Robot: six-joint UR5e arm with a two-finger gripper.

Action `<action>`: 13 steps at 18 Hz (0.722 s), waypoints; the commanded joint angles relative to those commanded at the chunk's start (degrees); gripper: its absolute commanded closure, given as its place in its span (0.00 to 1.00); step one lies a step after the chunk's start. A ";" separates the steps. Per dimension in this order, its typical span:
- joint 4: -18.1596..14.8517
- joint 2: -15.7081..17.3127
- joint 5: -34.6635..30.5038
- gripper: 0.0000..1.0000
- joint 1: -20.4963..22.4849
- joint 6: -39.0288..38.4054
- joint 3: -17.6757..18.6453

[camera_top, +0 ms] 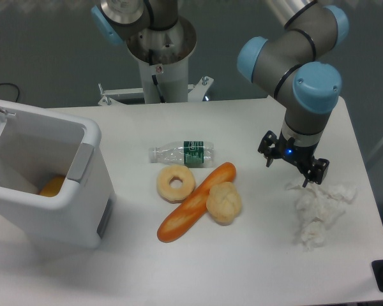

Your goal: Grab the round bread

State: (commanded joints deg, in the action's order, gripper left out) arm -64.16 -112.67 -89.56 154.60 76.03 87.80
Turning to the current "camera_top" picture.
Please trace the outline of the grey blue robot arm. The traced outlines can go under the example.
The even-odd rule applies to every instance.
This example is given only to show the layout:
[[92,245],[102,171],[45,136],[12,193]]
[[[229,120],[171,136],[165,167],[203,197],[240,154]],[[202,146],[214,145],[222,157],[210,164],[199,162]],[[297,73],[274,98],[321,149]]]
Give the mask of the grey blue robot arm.
[[[314,156],[342,89],[339,72],[319,57],[347,36],[349,21],[335,6],[317,1],[268,1],[285,29],[277,40],[250,39],[237,69],[285,107],[281,132],[264,135],[259,152],[268,163],[294,165],[305,182],[322,183],[329,162]],[[125,44],[138,61],[146,103],[189,100],[188,59],[197,35],[176,1],[100,1],[91,15],[103,37]]]

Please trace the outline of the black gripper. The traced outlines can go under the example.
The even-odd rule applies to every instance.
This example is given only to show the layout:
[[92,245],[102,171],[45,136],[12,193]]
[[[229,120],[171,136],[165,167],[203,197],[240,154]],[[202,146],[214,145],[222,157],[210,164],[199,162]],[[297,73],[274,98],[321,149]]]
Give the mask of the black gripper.
[[278,138],[272,131],[268,131],[258,147],[258,152],[266,159],[266,166],[270,167],[275,159],[284,161],[296,166],[301,173],[304,173],[302,187],[308,183],[321,185],[329,168],[329,160],[315,159],[314,153],[318,143],[299,147],[294,144],[294,139],[286,139],[282,133]]

